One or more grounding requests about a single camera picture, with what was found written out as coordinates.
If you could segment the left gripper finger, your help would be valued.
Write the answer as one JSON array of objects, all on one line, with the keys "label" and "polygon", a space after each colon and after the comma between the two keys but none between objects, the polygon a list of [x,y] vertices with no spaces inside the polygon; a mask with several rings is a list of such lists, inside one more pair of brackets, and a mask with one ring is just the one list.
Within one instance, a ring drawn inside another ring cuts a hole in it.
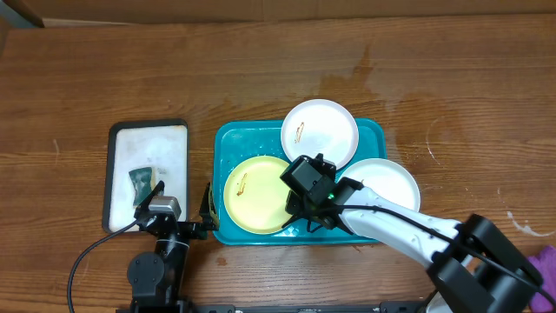
[{"label": "left gripper finger", "polygon": [[149,210],[149,205],[155,196],[162,196],[165,188],[164,181],[159,181],[154,189],[136,206],[134,218],[139,218],[141,214]]},{"label": "left gripper finger", "polygon": [[211,183],[208,183],[203,194],[199,215],[202,219],[202,227],[206,230],[218,230],[218,215],[214,204],[214,196]]}]

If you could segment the green and yellow sponge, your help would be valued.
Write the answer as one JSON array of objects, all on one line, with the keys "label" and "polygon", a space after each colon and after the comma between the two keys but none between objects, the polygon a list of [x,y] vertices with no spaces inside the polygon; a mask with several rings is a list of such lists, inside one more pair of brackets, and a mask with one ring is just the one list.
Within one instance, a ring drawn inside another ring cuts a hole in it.
[{"label": "green and yellow sponge", "polygon": [[156,186],[156,170],[154,167],[142,167],[129,172],[134,190],[133,206],[136,207],[153,191]]}]

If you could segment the yellow-green round plate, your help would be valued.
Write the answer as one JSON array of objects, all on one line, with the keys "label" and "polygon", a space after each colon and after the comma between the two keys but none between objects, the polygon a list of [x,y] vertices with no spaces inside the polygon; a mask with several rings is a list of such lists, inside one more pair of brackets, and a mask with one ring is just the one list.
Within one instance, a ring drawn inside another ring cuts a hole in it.
[{"label": "yellow-green round plate", "polygon": [[282,230],[290,188],[280,179],[288,163],[274,156],[254,156],[237,165],[224,185],[223,202],[242,230],[269,235]]}]

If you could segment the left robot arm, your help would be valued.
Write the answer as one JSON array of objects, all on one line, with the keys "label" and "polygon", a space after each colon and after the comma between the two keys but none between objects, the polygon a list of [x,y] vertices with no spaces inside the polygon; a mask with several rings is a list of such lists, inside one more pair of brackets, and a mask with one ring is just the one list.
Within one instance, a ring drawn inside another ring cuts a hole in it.
[{"label": "left robot arm", "polygon": [[164,182],[136,207],[134,218],[139,230],[156,238],[152,252],[135,256],[129,264],[127,278],[132,288],[130,312],[197,312],[181,294],[189,242],[205,240],[210,231],[219,229],[212,186],[203,194],[200,222],[181,222],[181,207],[173,196],[165,196]]}]

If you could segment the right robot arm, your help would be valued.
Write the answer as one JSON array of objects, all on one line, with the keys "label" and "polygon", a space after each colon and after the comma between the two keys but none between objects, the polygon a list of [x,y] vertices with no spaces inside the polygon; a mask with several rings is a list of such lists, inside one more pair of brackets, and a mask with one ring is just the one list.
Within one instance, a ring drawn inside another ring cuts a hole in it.
[{"label": "right robot arm", "polygon": [[421,264],[435,287],[424,311],[520,312],[537,295],[555,310],[538,270],[489,220],[423,215],[350,178],[282,175],[293,220],[376,239]]}]

